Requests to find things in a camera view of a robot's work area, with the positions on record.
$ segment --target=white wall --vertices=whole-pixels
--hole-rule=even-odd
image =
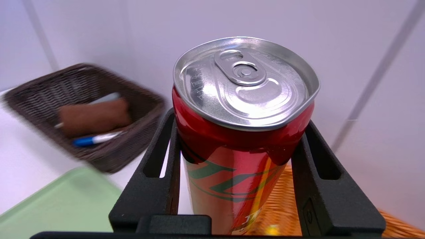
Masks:
[[[425,17],[337,153],[372,202],[425,228]]]
[[[182,53],[221,37],[259,37],[297,52],[316,70],[322,89],[313,120],[332,145],[415,3],[415,0],[4,0],[0,2],[0,89],[47,74],[55,70],[55,64],[64,68],[89,62],[160,93],[171,107],[172,69]],[[397,62],[424,55],[420,51],[415,54],[401,54]],[[407,67],[410,71],[401,73]],[[410,73],[406,78],[410,84],[415,82],[413,76],[419,77],[417,69],[409,64],[396,66],[395,63],[391,71],[392,75]],[[387,112],[385,109],[392,107],[385,98],[394,90],[390,86],[386,88],[391,81],[388,76],[383,79],[338,156],[374,203],[425,228],[425,221],[417,221],[423,218],[411,207],[412,201],[398,198],[396,203],[383,196],[385,191],[378,186],[391,186],[392,181],[384,180],[379,185],[367,183],[375,174],[387,178],[395,173],[395,168],[391,171],[389,166],[379,167],[387,159],[397,162],[398,172],[403,172],[399,174],[404,182],[401,185],[422,179],[406,173],[409,164],[416,168],[425,165],[420,162],[419,145],[399,144],[400,152],[407,149],[413,152],[412,159],[403,160],[404,165],[398,161],[399,156],[386,151],[387,146],[383,144],[388,138],[384,133],[394,131],[391,126],[396,123],[394,118],[382,117]],[[387,108],[376,109],[375,97],[379,94],[383,95],[381,104]],[[410,91],[398,94],[400,98],[410,97]],[[415,102],[420,99],[423,97],[418,95]],[[423,112],[414,109],[397,110],[413,113],[411,117],[419,120]],[[371,137],[364,132],[376,134]],[[400,139],[407,136],[420,139],[420,135],[402,130],[392,135]],[[362,168],[370,171],[358,174]],[[400,190],[400,194],[411,192],[409,187]],[[418,200],[425,199],[424,191],[417,193]],[[399,203],[405,203],[405,207],[396,210]]]
[[[0,1],[0,91],[51,73],[21,1]]]

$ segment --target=brown wicker basket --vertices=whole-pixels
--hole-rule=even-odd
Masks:
[[[425,232],[380,210],[387,222],[382,237],[425,238]],[[292,168],[286,166],[248,235],[301,236]]]
[[[88,148],[77,148],[60,129],[58,108],[118,92],[130,105],[133,124],[125,133]],[[20,85],[5,94],[8,106],[67,152],[102,172],[114,173],[148,145],[164,112],[164,100],[149,90],[95,65],[78,64]]]

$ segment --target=aluminum can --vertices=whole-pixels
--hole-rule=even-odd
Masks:
[[[173,106],[195,214],[241,235],[261,211],[314,108],[320,82],[291,50],[229,37],[184,53]]]

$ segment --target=light green tray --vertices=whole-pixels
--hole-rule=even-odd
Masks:
[[[41,231],[112,231],[108,214],[120,194],[94,169],[73,169],[1,215],[0,239],[28,239]]]

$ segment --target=marker pen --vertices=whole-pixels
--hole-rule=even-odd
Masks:
[[[91,146],[95,144],[100,144],[115,138],[120,133],[122,133],[122,131],[108,133],[108,134],[100,134],[93,137],[80,138],[80,139],[74,140],[73,144],[74,146],[77,146],[77,147],[86,147],[86,146]]]

